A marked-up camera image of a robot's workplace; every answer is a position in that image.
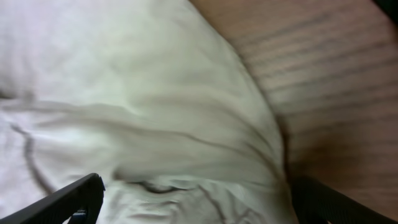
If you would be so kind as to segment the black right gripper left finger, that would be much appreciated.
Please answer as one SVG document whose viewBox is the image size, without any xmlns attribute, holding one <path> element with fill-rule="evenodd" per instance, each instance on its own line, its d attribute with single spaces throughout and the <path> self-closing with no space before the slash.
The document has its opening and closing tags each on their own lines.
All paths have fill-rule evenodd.
<svg viewBox="0 0 398 224">
<path fill-rule="evenodd" d="M 92 173 L 2 218 L 1 224 L 95 224 L 104 192 L 102 178 Z"/>
</svg>

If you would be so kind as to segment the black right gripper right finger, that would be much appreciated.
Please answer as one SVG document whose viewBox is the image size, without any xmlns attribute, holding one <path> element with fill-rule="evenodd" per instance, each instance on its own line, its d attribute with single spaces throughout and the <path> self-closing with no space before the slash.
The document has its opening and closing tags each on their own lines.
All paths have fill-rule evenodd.
<svg viewBox="0 0 398 224">
<path fill-rule="evenodd" d="M 295 179 L 291 193 L 300 224 L 397 224 L 310 177 Z"/>
</svg>

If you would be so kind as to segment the beige khaki shorts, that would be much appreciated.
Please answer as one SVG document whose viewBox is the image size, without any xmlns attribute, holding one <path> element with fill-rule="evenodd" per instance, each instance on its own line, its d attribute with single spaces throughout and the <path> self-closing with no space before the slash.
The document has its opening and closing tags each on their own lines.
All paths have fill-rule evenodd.
<svg viewBox="0 0 398 224">
<path fill-rule="evenodd" d="M 90 173 L 100 223 L 297 221 L 271 108 L 187 0 L 1 1 L 1 216 Z"/>
</svg>

